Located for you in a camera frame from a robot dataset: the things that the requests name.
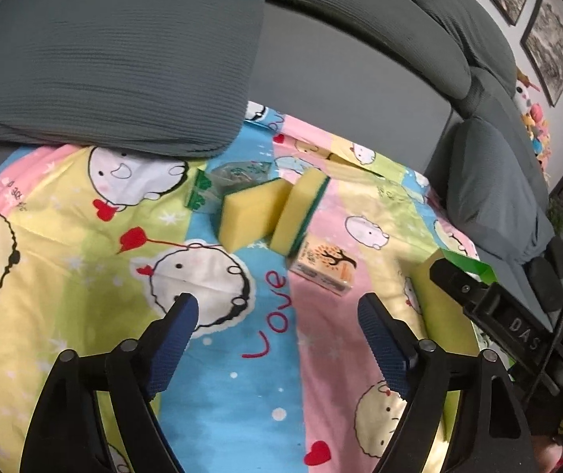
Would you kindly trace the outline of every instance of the gray pillow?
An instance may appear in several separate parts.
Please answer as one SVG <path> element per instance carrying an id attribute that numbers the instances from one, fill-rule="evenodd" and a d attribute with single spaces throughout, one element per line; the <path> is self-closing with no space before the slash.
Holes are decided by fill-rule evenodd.
<path id="1" fill-rule="evenodd" d="M 238 134 L 264 0 L 3 0 L 0 140 L 210 157 Z"/>
<path id="2" fill-rule="evenodd" d="M 470 92 L 465 99 L 455 101 L 454 106 L 463 118 L 481 117 L 501 132 L 515 154 L 535 200 L 545 210 L 548 207 L 548 186 L 542 168 L 526 135 L 520 112 L 498 80 L 484 69 L 473 67 Z"/>
<path id="3" fill-rule="evenodd" d="M 345 27 L 425 77 L 441 93 L 462 99 L 470 88 L 463 52 L 410 0 L 290 0 Z"/>
<path id="4" fill-rule="evenodd" d="M 516 62 L 506 37 L 476 0 L 413 0 L 459 45 L 469 65 L 494 75 L 513 96 Z"/>
<path id="5" fill-rule="evenodd" d="M 503 135 L 478 117 L 456 132 L 446 203 L 450 221 L 502 260 L 526 263 L 554 236 Z"/>

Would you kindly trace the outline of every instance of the small cardboard box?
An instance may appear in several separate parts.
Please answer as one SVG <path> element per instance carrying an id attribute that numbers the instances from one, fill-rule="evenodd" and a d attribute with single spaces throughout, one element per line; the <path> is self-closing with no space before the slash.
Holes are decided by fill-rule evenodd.
<path id="1" fill-rule="evenodd" d="M 303 238 L 290 271 L 343 295 L 353 286 L 357 266 L 356 260 L 342 248 L 309 233 Z"/>

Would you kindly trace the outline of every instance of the plastic bag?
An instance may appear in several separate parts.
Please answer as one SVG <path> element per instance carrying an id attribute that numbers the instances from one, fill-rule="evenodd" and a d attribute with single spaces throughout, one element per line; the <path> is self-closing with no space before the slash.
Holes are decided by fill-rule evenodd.
<path id="1" fill-rule="evenodd" d="M 216 213 L 226 194 L 266 181 L 272 165 L 270 162 L 229 162 L 210 172 L 198 169 L 186 207 L 199 213 Z"/>

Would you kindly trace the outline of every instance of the red heart print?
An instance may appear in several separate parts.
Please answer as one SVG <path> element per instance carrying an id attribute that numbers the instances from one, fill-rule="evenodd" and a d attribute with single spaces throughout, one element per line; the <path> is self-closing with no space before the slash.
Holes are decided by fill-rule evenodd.
<path id="1" fill-rule="evenodd" d="M 332 459 L 332 452 L 324 441 L 315 441 L 312 449 L 305 454 L 303 462 L 306 466 L 319 466 Z"/>
<path id="2" fill-rule="evenodd" d="M 141 266 L 140 268 L 137 268 L 137 273 L 141 274 L 142 276 L 151 276 L 152 274 L 154 274 L 154 268 L 152 268 L 150 265 Z"/>
<path id="3" fill-rule="evenodd" d="M 137 249 L 137 247 L 141 247 L 148 241 L 148 237 L 146 236 L 146 232 L 141 227 L 133 227 L 132 229 L 128 229 L 122 236 L 119 237 L 119 244 L 121 245 L 121 249 L 119 252 L 125 252 L 132 249 Z"/>
<path id="4" fill-rule="evenodd" d="M 97 218 L 109 222 L 117 213 L 117 208 L 109 206 L 101 199 L 93 199 L 93 206 L 97 209 Z"/>

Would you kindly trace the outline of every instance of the screw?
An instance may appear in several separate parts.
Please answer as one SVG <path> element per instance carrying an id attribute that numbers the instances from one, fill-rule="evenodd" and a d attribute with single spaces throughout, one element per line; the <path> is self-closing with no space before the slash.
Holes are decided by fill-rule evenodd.
<path id="1" fill-rule="evenodd" d="M 128 340 L 124 340 L 119 345 L 119 348 L 122 349 L 124 352 L 132 352 L 135 348 L 137 348 L 137 340 L 134 340 L 132 338 Z"/>
<path id="2" fill-rule="evenodd" d="M 419 348 L 425 350 L 425 352 L 435 352 L 437 344 L 432 340 L 420 340 Z"/>
<path id="3" fill-rule="evenodd" d="M 60 352 L 58 359 L 61 360 L 63 363 L 66 363 L 67 361 L 71 361 L 75 356 L 76 356 L 75 351 L 68 349 Z"/>
<path id="4" fill-rule="evenodd" d="M 493 350 L 485 349 L 482 351 L 482 356 L 487 359 L 490 363 L 495 363 L 498 360 L 498 354 Z"/>

